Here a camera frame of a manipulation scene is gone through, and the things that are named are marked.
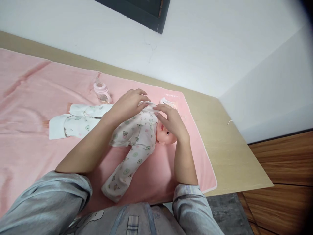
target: bottle nipple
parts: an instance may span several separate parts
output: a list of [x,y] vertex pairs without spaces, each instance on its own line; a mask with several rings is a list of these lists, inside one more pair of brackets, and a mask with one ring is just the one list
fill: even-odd
[[97,87],[103,87],[103,83],[99,80],[98,77],[96,77],[96,86]]

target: plaid fabric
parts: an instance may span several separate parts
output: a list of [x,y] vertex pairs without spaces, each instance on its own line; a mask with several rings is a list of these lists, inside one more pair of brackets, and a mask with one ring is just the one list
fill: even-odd
[[139,222],[139,216],[136,216],[136,215],[129,216],[126,235],[138,234],[138,222]]
[[203,193],[200,190],[199,185],[179,184],[179,185],[177,185],[177,187],[175,189],[173,201],[175,201],[178,197],[186,195],[186,194],[203,195]]

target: printed onesie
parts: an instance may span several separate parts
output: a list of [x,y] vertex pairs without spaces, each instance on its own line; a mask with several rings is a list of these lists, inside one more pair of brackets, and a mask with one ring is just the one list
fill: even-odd
[[[102,186],[104,195],[118,202],[128,189],[132,176],[138,167],[153,153],[156,144],[157,117],[152,107],[144,108],[139,114],[121,123],[113,132],[109,145],[132,148],[126,158]],[[49,138],[60,139],[69,136],[85,137],[100,121],[111,104],[88,106],[73,104],[70,114],[54,117],[49,122]]]

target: black picture frame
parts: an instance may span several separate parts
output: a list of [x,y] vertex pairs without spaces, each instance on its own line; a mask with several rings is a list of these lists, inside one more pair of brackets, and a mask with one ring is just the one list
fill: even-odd
[[159,17],[155,17],[150,13],[142,10],[141,8],[131,4],[126,0],[95,0],[112,10],[115,10],[126,17],[137,21],[138,23],[156,31],[159,34],[163,33],[163,28],[165,25],[167,11],[170,5],[170,0],[161,1],[161,9]]

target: baby bottle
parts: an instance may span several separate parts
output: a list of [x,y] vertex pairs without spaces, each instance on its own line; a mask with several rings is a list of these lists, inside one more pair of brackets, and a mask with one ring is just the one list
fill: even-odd
[[109,89],[107,88],[107,86],[102,83],[99,78],[96,78],[96,82],[94,83],[94,90],[95,93],[97,94],[98,99],[102,102],[102,103],[111,103],[112,102],[112,98],[109,95]]

